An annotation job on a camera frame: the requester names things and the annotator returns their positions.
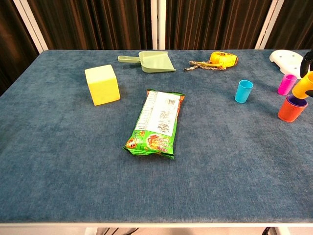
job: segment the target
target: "yellow cube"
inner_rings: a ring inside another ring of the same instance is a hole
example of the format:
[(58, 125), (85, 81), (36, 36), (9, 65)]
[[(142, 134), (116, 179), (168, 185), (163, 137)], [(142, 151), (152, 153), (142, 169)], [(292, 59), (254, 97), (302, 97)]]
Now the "yellow cube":
[(87, 69), (85, 75), (94, 105), (109, 103), (121, 98), (112, 65)]

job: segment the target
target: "curtain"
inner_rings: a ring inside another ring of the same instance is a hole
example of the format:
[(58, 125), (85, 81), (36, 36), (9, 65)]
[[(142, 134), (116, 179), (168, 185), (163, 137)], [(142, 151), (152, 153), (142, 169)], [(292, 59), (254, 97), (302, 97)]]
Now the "curtain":
[(36, 59), (38, 51), (11, 0), (0, 1), (0, 95)]
[(150, 0), (28, 0), (49, 49), (152, 49)]
[(285, 0), (265, 49), (313, 49), (312, 0)]
[(167, 0), (166, 49), (254, 49), (271, 0)]

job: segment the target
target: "blue cup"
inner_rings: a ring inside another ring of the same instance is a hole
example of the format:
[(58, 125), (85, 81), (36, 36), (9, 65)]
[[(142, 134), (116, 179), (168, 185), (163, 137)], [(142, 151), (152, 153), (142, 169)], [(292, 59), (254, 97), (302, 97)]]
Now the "blue cup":
[(252, 88), (253, 88), (252, 82), (248, 80), (241, 80), (237, 88), (235, 100), (238, 103), (245, 103), (250, 95)]

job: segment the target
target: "green snack bag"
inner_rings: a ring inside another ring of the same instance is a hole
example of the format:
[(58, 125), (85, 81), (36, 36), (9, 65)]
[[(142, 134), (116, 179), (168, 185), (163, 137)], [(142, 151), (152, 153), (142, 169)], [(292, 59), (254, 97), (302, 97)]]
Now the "green snack bag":
[(147, 90), (132, 136), (123, 147), (133, 155), (161, 154), (174, 158), (174, 139), (180, 105), (185, 95)]

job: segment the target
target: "green dustpan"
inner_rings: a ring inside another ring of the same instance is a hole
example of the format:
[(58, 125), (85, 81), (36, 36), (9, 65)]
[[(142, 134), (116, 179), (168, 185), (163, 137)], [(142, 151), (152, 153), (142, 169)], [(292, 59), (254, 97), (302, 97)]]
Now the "green dustpan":
[(175, 72), (167, 51), (141, 51), (139, 57), (118, 56), (119, 62), (141, 63), (144, 72)]

